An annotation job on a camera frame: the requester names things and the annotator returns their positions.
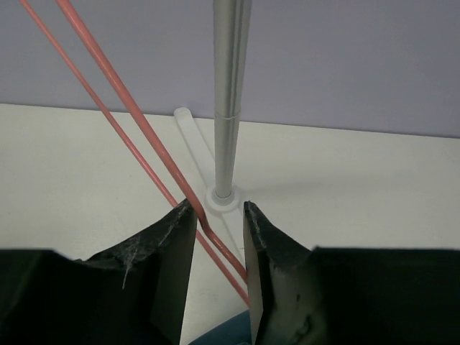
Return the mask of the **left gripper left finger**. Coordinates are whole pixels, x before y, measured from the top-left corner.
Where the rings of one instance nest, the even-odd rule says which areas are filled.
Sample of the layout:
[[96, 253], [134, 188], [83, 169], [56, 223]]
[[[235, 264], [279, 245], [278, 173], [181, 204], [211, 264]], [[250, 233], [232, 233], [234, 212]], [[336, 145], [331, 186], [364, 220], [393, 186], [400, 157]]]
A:
[[3, 344], [178, 344], [197, 216], [182, 201], [94, 254], [1, 251]]

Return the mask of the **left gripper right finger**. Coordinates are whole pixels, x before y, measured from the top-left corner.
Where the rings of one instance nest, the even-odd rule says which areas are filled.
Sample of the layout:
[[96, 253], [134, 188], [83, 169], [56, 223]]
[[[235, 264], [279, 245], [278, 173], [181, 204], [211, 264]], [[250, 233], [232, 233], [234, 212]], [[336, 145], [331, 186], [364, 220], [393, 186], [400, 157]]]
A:
[[244, 203], [254, 344], [457, 344], [459, 252], [308, 249]]

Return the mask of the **blue t shirt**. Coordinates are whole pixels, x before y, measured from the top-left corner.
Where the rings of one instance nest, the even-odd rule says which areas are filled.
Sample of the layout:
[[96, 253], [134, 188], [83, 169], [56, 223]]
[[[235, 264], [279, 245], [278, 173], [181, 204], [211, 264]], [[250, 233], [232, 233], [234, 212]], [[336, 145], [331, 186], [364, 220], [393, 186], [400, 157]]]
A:
[[190, 345], [250, 345], [249, 311], [246, 310], [190, 342]]

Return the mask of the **pink wire hanger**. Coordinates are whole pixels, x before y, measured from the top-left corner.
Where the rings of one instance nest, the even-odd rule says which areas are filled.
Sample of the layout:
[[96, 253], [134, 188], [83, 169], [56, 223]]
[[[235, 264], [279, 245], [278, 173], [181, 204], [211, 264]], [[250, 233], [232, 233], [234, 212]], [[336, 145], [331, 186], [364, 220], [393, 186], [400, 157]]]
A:
[[[38, 27], [42, 30], [48, 40], [53, 44], [54, 48], [61, 55], [65, 63], [71, 69], [76, 78], [80, 81], [81, 85], [85, 88], [88, 95], [93, 99], [94, 103], [99, 107], [103, 115], [106, 117], [110, 125], [114, 128], [116, 133], [119, 135], [121, 140], [127, 146], [129, 151], [134, 155], [138, 163], [142, 166], [147, 175], [151, 178], [153, 183], [157, 186], [158, 190], [163, 194], [165, 199], [173, 207], [178, 205], [170, 191], [166, 188], [161, 179], [157, 176], [154, 170], [150, 167], [146, 159], [142, 156], [140, 151], [136, 148], [134, 143], [130, 140], [124, 130], [119, 126], [118, 122], [112, 116], [111, 112], [98, 97], [96, 92], [89, 85], [88, 81], [83, 77], [82, 73], [77, 69], [73, 61], [65, 53], [62, 46], [51, 34], [49, 29], [45, 26], [43, 21], [39, 18], [38, 14], [29, 5], [28, 1], [22, 1], [21, 5], [26, 9], [31, 18], [36, 22]], [[176, 182], [184, 196], [190, 201], [193, 210], [197, 213], [199, 224], [201, 225], [202, 232], [197, 231], [195, 237], [199, 244], [204, 248], [208, 256], [213, 260], [216, 266], [224, 274], [225, 278], [229, 281], [234, 290], [238, 293], [239, 297], [244, 301], [246, 305], [249, 305], [249, 296], [246, 289], [243, 288], [229, 271], [223, 261], [219, 258], [222, 254], [226, 261], [234, 268], [236, 273], [241, 277], [243, 282], [247, 282], [247, 272], [243, 264], [236, 258], [231, 250], [220, 240], [217, 234], [212, 230], [206, 212], [202, 203], [199, 201], [197, 195], [185, 179], [184, 175], [180, 171], [179, 167], [175, 164], [174, 159], [170, 156], [165, 146], [161, 142], [160, 138], [155, 133], [154, 129], [150, 126], [142, 113], [140, 107], [133, 99], [127, 87], [122, 82], [118, 73], [110, 63], [109, 59], [105, 56], [103, 50], [91, 34], [89, 28], [85, 25], [78, 12], [75, 10], [70, 1], [58, 1], [57, 5], [60, 7], [65, 18], [70, 23], [76, 34], [79, 36], [82, 43], [85, 45], [87, 51], [90, 53], [96, 64], [100, 68], [101, 72], [105, 75], [109, 84], [112, 86], [121, 102], [125, 105], [127, 111], [131, 114], [133, 120], [140, 128], [147, 141], [156, 152], [157, 156], [162, 161], [163, 165], [167, 168], [169, 174]]]

